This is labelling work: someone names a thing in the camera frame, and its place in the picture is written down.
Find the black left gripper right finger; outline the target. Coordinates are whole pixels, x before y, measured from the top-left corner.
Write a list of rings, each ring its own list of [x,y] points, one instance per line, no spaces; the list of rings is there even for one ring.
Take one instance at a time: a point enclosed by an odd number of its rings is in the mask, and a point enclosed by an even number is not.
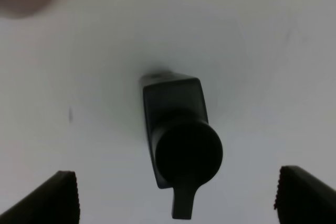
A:
[[[299,166],[283,166],[274,209],[280,223],[335,223],[335,190]]]

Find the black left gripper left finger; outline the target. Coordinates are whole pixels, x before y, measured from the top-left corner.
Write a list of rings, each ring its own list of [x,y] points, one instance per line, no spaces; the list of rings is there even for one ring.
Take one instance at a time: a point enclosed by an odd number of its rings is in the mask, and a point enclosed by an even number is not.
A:
[[[79,223],[76,173],[58,171],[1,214],[1,223]]]

